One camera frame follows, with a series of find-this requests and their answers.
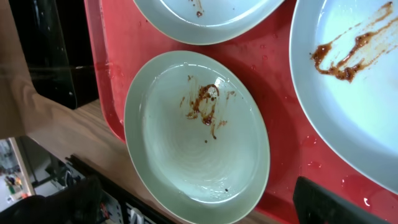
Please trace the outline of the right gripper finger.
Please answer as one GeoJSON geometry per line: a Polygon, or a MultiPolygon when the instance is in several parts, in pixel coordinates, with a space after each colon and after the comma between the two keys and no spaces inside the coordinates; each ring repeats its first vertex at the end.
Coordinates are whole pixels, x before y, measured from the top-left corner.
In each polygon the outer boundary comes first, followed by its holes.
{"type": "Polygon", "coordinates": [[[383,224],[386,222],[302,176],[297,178],[293,202],[300,223],[383,224]]]}

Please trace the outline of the light blue plate bottom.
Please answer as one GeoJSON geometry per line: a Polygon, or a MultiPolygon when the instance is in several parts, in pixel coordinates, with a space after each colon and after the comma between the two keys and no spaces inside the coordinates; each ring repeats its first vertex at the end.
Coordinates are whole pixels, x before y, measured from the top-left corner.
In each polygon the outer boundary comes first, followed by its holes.
{"type": "Polygon", "coordinates": [[[262,114],[228,68],[196,52],[150,59],[124,107],[125,141],[151,195],[189,223],[235,223],[260,201],[271,150],[262,114]]]}

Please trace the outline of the light blue plate top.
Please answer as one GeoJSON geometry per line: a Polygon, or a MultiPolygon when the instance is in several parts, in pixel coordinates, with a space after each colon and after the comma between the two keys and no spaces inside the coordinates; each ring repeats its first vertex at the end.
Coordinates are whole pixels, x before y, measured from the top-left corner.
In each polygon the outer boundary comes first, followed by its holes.
{"type": "Polygon", "coordinates": [[[258,25],[283,0],[135,0],[161,33],[190,45],[231,40],[258,25]]]}

